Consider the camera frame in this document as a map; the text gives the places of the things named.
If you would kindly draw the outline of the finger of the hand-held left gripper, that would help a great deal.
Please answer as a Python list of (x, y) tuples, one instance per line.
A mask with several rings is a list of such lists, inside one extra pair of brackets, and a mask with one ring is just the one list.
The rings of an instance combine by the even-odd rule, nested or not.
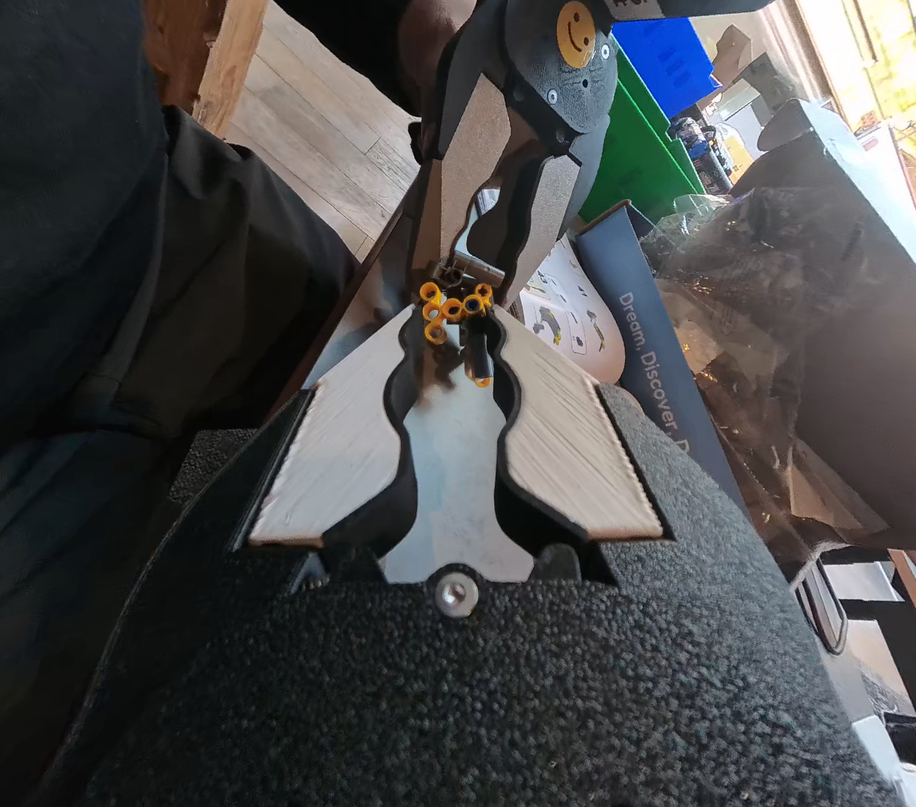
[(509, 307), (560, 236), (579, 167), (567, 156), (516, 152), (499, 172), (497, 202), (472, 224), (468, 248), (503, 273), (496, 301)]
[(479, 75), (443, 157), (421, 171), (409, 247), (412, 284), (429, 281), (441, 262), (452, 262), (475, 197), (493, 176), (510, 134), (502, 91)]

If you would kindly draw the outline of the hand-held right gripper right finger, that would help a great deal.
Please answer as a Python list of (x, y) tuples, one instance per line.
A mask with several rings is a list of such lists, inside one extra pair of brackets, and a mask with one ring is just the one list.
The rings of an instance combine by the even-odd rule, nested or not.
[(510, 490), (586, 541), (661, 538), (599, 383), (504, 309), (487, 322), (495, 368), (509, 381), (498, 468)]

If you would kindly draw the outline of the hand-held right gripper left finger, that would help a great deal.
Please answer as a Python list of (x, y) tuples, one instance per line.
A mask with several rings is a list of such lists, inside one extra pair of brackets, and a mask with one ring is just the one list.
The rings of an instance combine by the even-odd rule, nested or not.
[(367, 543), (361, 519), (393, 486), (401, 463), (403, 413), (385, 408), (385, 389), (407, 361), (407, 305), (313, 387), (255, 519), (252, 546), (331, 549)]

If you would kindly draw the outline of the yellow grey brick assembly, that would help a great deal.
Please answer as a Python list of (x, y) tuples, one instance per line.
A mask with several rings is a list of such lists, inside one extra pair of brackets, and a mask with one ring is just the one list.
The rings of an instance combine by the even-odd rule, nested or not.
[(429, 279), (443, 288), (466, 283), (486, 284), (496, 289), (502, 285), (505, 274), (488, 263), (462, 251), (443, 256), (432, 267)]

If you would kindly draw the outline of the black grey pin connector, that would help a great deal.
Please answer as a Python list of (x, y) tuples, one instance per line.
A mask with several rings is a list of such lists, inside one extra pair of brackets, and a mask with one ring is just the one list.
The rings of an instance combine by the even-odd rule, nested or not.
[(464, 322), (464, 373), (477, 387), (489, 388), (493, 382), (494, 364), (487, 343), (487, 318), (471, 317)]

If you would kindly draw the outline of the yellow three-hole connector brick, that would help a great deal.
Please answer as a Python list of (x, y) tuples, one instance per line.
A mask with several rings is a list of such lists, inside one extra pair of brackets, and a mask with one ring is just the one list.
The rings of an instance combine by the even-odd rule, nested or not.
[(434, 281), (425, 282), (418, 290), (421, 315), (425, 321), (424, 335), (428, 343), (441, 346), (448, 339), (447, 327), (464, 318), (463, 300), (447, 297)]

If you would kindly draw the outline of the person's left hand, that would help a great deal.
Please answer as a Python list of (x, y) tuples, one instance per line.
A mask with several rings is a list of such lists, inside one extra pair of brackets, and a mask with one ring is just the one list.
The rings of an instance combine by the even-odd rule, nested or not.
[(419, 117), (434, 91), (442, 53), (475, 9), (476, 0), (410, 0), (397, 22), (396, 68), (407, 112)]

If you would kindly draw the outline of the green plastic bin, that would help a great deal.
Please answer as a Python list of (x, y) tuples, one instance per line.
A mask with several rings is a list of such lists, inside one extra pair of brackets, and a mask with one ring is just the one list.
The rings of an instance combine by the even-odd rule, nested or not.
[(705, 190), (683, 142), (622, 49), (609, 126), (593, 187), (579, 211), (592, 221), (623, 200), (656, 221), (674, 212), (677, 198)]

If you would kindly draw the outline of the blue plastic bin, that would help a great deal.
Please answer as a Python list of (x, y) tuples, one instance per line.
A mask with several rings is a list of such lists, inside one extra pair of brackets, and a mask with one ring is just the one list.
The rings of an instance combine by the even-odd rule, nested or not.
[(669, 119), (722, 88), (690, 18), (620, 22), (613, 34)]

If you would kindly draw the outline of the open instruction booklet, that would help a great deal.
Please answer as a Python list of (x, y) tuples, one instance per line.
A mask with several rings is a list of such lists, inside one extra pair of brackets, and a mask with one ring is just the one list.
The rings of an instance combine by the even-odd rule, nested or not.
[(526, 328), (602, 384), (625, 366), (621, 333), (584, 273), (568, 236), (558, 240), (519, 295)]

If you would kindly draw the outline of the blue cardboard box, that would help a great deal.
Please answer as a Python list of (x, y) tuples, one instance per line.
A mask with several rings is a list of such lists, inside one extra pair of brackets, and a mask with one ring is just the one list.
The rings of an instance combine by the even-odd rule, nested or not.
[[(843, 197), (858, 195), (866, 200), (914, 261), (914, 197), (908, 184), (895, 182), (876, 156), (876, 149), (867, 150), (837, 114), (807, 102), (788, 102), (770, 120), (760, 141), (763, 155), (740, 177), (722, 204), (690, 212), (674, 210), (652, 222), (627, 200), (587, 225), (574, 241), (578, 259), (610, 309), (623, 339), (621, 386), (665, 434), (749, 511), (641, 238), (672, 215), (702, 214), (755, 188), (829, 188), (839, 190)], [(852, 545), (898, 548), (837, 538), (821, 521), (802, 520), (801, 530), (797, 530), (774, 526), (767, 520), (761, 532), (773, 538), (800, 538), (808, 526), (814, 533), (820, 530), (824, 538)]]

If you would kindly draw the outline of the crumpled clear plastic bag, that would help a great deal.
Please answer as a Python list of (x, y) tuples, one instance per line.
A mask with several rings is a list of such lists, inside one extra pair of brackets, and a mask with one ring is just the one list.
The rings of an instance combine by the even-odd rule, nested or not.
[(760, 187), (640, 244), (759, 529), (914, 548), (914, 261), (858, 195)]

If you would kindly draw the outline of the wooden pillar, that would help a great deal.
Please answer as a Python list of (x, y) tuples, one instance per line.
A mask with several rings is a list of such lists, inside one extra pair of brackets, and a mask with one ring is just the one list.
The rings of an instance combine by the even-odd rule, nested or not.
[(269, 0), (145, 0), (158, 96), (223, 137), (258, 48)]

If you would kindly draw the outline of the person's body in black clothing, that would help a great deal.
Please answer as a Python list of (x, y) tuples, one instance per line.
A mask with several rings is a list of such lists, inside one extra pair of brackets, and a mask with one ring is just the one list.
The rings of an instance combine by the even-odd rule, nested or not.
[(2, 805), (28, 804), (177, 508), (356, 270), (246, 151), (161, 108), (142, 0), (2, 0)]

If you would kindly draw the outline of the black office chair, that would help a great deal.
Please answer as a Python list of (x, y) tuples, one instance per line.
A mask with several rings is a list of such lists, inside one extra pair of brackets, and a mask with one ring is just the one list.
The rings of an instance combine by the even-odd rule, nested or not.
[(819, 558), (809, 562), (791, 583), (797, 602), (823, 649), (845, 652), (849, 620)]

